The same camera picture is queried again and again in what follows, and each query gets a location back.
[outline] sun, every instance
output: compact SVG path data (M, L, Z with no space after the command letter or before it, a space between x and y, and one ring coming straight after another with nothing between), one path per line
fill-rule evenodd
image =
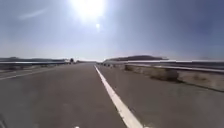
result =
M70 0L73 8L83 20L98 19L104 13L104 0Z

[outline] highway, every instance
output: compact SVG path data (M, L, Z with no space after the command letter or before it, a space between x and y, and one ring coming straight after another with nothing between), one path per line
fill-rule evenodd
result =
M1 73L0 114L6 128L223 128L224 93L83 63Z

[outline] solid white line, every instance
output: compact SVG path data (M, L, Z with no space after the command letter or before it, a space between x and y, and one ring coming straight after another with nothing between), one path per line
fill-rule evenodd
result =
M3 78L0 78L0 81L1 80L6 80L6 79L11 79L11 78L16 78L16 77L21 77L21 76L37 74L37 73L41 73L41 72L46 72L46 71L49 71L49 70L52 70L52 69L43 70L43 71L37 71L37 72L32 72L32 73L26 73L26 74L20 74L20 75L15 75L15 76L9 76L9 77L3 77Z
M125 125L128 128L143 128L143 125L138 121L138 119L131 113L131 111L128 109L128 107L122 102L120 97L115 93L115 91L111 88L111 86L108 84L107 80L104 78L104 76L100 73L98 68L95 66L96 71L98 72L110 98L112 99L115 107L118 110L118 113L120 114L121 118L123 119Z

